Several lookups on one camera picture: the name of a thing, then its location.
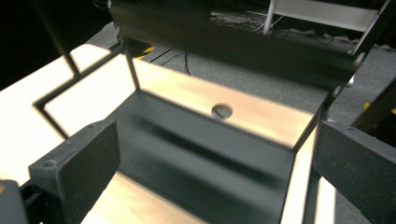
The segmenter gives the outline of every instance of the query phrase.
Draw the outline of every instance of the wooden table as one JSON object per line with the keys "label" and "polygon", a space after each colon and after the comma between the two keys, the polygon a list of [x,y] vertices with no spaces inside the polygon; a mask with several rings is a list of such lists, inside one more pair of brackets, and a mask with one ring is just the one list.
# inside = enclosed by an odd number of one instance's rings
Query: wooden table
{"label": "wooden table", "polygon": [[[90,45],[72,52],[80,70],[106,54],[107,50]],[[230,105],[233,115],[224,122],[288,147],[294,145],[312,116],[196,77],[137,60],[134,64],[143,90],[209,117],[213,105]],[[71,77],[72,72],[60,58],[0,92],[1,179],[23,184],[29,179],[28,165],[63,141],[32,103]],[[119,55],[49,102],[47,110],[68,134],[73,134],[89,123],[104,119],[133,91],[126,59]],[[313,140],[311,134],[297,155],[282,223],[302,221]],[[320,185],[326,193],[319,195],[317,222],[332,223],[334,190],[325,181]],[[84,223],[202,222],[119,173],[84,220]]]}

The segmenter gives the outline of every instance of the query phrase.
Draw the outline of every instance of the round hole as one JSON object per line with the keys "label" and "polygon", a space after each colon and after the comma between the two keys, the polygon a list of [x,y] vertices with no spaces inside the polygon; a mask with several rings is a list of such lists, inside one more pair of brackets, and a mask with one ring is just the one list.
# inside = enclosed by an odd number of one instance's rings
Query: round hole
{"label": "round hole", "polygon": [[227,119],[233,114],[233,110],[230,106],[224,104],[218,104],[212,108],[212,116],[215,119]]}
{"label": "round hole", "polygon": [[45,161],[43,166],[44,167],[52,167],[56,165],[56,161]]}

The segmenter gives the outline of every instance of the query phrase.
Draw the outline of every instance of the screw hole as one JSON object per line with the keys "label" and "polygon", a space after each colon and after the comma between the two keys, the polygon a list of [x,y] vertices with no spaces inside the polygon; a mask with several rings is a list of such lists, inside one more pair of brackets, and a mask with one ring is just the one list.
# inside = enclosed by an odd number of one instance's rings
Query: screw hole
{"label": "screw hole", "polygon": [[218,104],[212,108],[212,116],[215,119],[227,119],[233,114],[233,110],[230,106],[224,104]]}

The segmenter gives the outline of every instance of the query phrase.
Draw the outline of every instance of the wire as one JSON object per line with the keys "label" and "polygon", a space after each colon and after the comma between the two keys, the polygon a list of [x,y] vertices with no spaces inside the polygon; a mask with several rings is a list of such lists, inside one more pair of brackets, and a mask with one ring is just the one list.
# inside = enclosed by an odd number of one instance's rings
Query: wire
{"label": "wire", "polygon": [[273,24],[272,24],[272,26],[275,26],[275,24],[277,24],[279,21],[280,21],[280,19],[282,19],[283,18],[283,16],[281,16],[279,19],[277,19],[277,21],[275,21]]}
{"label": "wire", "polygon": [[316,36],[314,38],[316,41],[318,41],[319,44],[322,44],[322,45],[330,45],[332,43],[332,41],[334,40],[334,36],[332,36],[332,39],[330,39],[328,42],[322,42]]}
{"label": "wire", "polygon": [[156,61],[157,59],[161,58],[163,55],[165,55],[167,52],[171,51],[173,48],[170,48],[168,50],[166,50],[164,53],[158,55],[157,57],[155,57],[153,60],[149,61],[150,63],[153,63],[154,61]]}
{"label": "wire", "polygon": [[180,55],[182,55],[182,54],[184,54],[184,52],[183,52],[183,53],[179,53],[178,55],[173,56],[173,57],[170,58],[168,61],[162,63],[161,66],[166,65],[167,63],[169,63],[170,61],[172,61],[173,59],[175,59],[176,57],[178,57],[178,56],[180,56]]}
{"label": "wire", "polygon": [[187,73],[189,76],[191,75],[190,69],[189,69],[189,53],[188,52],[184,53],[184,72]]}
{"label": "wire", "polygon": [[274,36],[276,36],[276,35],[283,35],[280,38],[285,38],[286,36],[288,36],[288,37],[292,37],[292,38],[315,39],[319,44],[322,44],[322,45],[329,45],[329,44],[331,44],[334,41],[334,36],[332,36],[332,38],[328,42],[322,42],[322,41],[320,41],[318,39],[318,37],[316,35],[313,35],[313,34],[308,34],[308,35],[294,34],[294,35],[291,35],[290,34],[290,29],[288,29],[288,31],[286,33],[283,33],[283,32],[274,33]]}
{"label": "wire", "polygon": [[267,20],[265,20],[265,21],[262,23],[261,26],[257,27],[257,29],[253,30],[252,32],[256,32],[256,31],[260,30],[260,29],[265,25],[266,22],[267,22]]}

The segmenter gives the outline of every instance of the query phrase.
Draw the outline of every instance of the black panel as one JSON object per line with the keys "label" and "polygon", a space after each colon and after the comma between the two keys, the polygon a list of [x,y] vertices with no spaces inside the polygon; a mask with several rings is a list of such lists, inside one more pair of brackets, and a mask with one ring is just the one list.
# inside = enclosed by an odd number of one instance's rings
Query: black panel
{"label": "black panel", "polygon": [[90,124],[29,166],[32,185],[42,192],[45,223],[80,223],[120,164],[114,120]]}
{"label": "black panel", "polygon": [[122,0],[110,12],[122,38],[161,43],[267,75],[326,89],[345,86],[354,75],[354,57],[341,50],[257,35]]}
{"label": "black panel", "polygon": [[396,149],[324,122],[314,168],[373,223],[396,222]]}
{"label": "black panel", "polygon": [[142,91],[109,117],[119,124],[125,175],[210,222],[280,221],[290,148]]}

